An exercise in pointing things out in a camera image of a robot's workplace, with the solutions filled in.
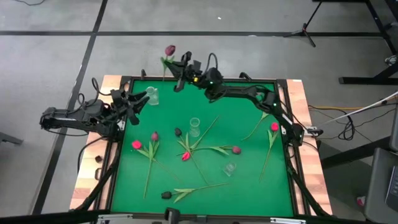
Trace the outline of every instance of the white cable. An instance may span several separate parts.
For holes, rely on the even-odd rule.
[[[369,106],[367,106],[367,107],[364,107],[364,108],[362,108],[362,109],[360,109],[360,110],[356,110],[356,111],[351,112],[351,113],[349,113],[349,114],[345,114],[345,115],[340,116],[340,117],[338,117],[338,118],[331,119],[330,121],[327,121],[327,122],[325,122],[325,123],[323,123],[323,124],[321,124],[321,125],[317,125],[317,127],[323,126],[323,125],[328,124],[328,123],[330,123],[330,122],[332,122],[332,121],[336,121],[336,120],[338,120],[338,119],[345,118],[345,117],[350,116],[350,115],[352,115],[352,114],[356,114],[356,113],[359,113],[359,112],[361,112],[361,111],[364,111],[364,110],[366,110],[366,109],[368,109],[368,108],[371,108],[371,107],[373,107],[373,106],[379,105],[379,104],[381,104],[383,101],[388,100],[389,98],[392,98],[392,97],[394,97],[394,96],[396,96],[396,95],[398,95],[398,91],[395,92],[394,94],[390,95],[390,96],[387,96],[386,98],[384,98],[384,99],[382,99],[382,100],[380,100],[380,101],[378,101],[378,102],[373,103],[372,105],[369,105]]]

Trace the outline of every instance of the green table surface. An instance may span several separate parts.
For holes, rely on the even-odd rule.
[[[184,90],[176,93],[173,91],[174,85],[175,82],[171,81],[134,81],[133,93],[144,91],[148,86],[158,88],[159,105],[145,105],[138,115],[139,125],[133,126],[127,122],[111,211],[164,213],[166,207],[172,207],[179,209],[181,214],[292,217],[292,201],[280,133],[259,182],[269,148],[267,130],[276,119],[268,116],[249,139],[241,141],[253,130],[262,115],[262,111],[251,101],[222,98],[210,104],[204,96],[204,90],[185,85]],[[264,85],[270,90],[274,89],[273,84]],[[199,146],[234,145],[239,146],[242,153],[235,155],[228,151],[229,156],[226,156],[209,149],[197,151],[193,157],[210,185],[229,184],[198,190],[177,203],[174,203],[175,195],[169,200],[162,199],[160,195],[165,191],[206,186],[192,159],[182,161],[181,156],[176,156],[185,150],[177,142],[174,129],[180,128],[185,137],[190,129],[190,119],[196,117],[200,119],[203,134],[217,116],[218,120]],[[135,151],[131,143],[140,140],[148,148],[154,131],[160,136],[155,158],[177,175],[181,182],[158,164],[152,163],[144,198],[149,159]],[[190,145],[197,139],[190,136]],[[236,164],[236,170],[228,177],[223,169],[230,162]]]

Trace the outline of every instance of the gray floor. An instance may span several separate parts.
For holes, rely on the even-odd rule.
[[[373,1],[384,22],[392,15],[384,1]],[[100,0],[47,0],[29,7],[12,0],[0,1],[0,30],[85,30],[96,20]],[[248,1],[109,1],[100,30],[199,30],[199,31],[292,31],[304,23],[316,4],[310,0]],[[377,31],[364,4],[324,3],[309,31]],[[29,212],[54,135],[40,130],[40,114],[49,106],[64,108],[80,69],[89,37],[0,36],[0,131],[24,139],[20,147],[0,145],[0,217]],[[226,77],[245,71],[253,78],[293,78],[304,82],[307,100],[317,106],[364,106],[396,90],[395,86],[346,86],[340,76],[371,77],[385,69],[391,56],[382,39],[280,37],[97,37],[81,92],[94,96],[91,77],[103,75],[160,75],[160,56],[175,44],[176,55],[190,50],[205,62],[218,56]],[[359,124],[386,109],[354,116]],[[327,112],[330,116],[339,113]],[[328,118],[311,112],[313,124]],[[374,141],[391,131],[392,113],[359,131]],[[324,137],[343,128],[331,123],[321,127]],[[44,206],[44,212],[68,209],[76,180],[76,160],[85,138],[67,137]],[[339,151],[369,141],[360,135],[350,141],[325,140]],[[371,158],[365,160],[370,164]],[[360,212],[336,195],[330,195],[333,212],[344,218],[362,219]]]

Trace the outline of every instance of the glass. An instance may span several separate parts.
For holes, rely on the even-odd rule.
[[[236,169],[236,164],[233,163],[233,162],[230,162],[229,164],[227,164],[227,165],[224,167],[224,173],[225,173],[228,177],[231,177],[232,174],[233,174],[233,172],[235,171],[235,169]]]
[[[198,137],[200,135],[199,124],[200,124],[200,120],[198,118],[192,118],[190,120],[189,134],[192,137]]]
[[[148,104],[154,106],[159,104],[159,92],[156,88],[150,86],[146,90],[147,96],[149,96]]]

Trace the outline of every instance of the wooden board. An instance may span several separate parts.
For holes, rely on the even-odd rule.
[[[102,93],[109,93],[112,89],[118,89],[121,81],[120,75],[105,75],[101,86]],[[311,125],[310,112],[308,110],[307,99],[305,97],[304,87],[301,80],[287,80],[289,89],[289,98],[292,105],[293,114],[300,120],[300,122],[306,126]],[[105,103],[111,103],[112,99],[110,96],[99,96],[99,99]],[[90,142],[99,136],[96,133],[90,133],[88,135],[87,142]],[[311,137],[304,137],[304,141],[316,146],[316,142]],[[113,145],[111,151],[111,163],[116,144]],[[95,157],[104,157],[106,148],[106,141],[98,141],[89,147],[87,147],[83,154],[83,159],[80,166],[80,171],[76,180],[75,190],[73,191],[72,201],[70,208],[76,208],[79,206],[84,199],[90,194],[95,185],[98,183],[95,180],[95,170],[102,167],[102,163],[96,163]],[[326,183],[323,177],[322,166],[318,151],[312,146],[303,144],[300,146],[300,155],[303,166],[303,173],[305,178],[305,184],[311,194],[315,197],[315,200],[322,206],[322,208],[331,214],[331,207],[328,192],[326,190]],[[104,186],[103,193],[101,195],[100,208],[105,207],[105,201],[108,196],[109,181]],[[298,211],[300,214],[304,214],[302,198],[299,188],[295,185],[296,198]]]

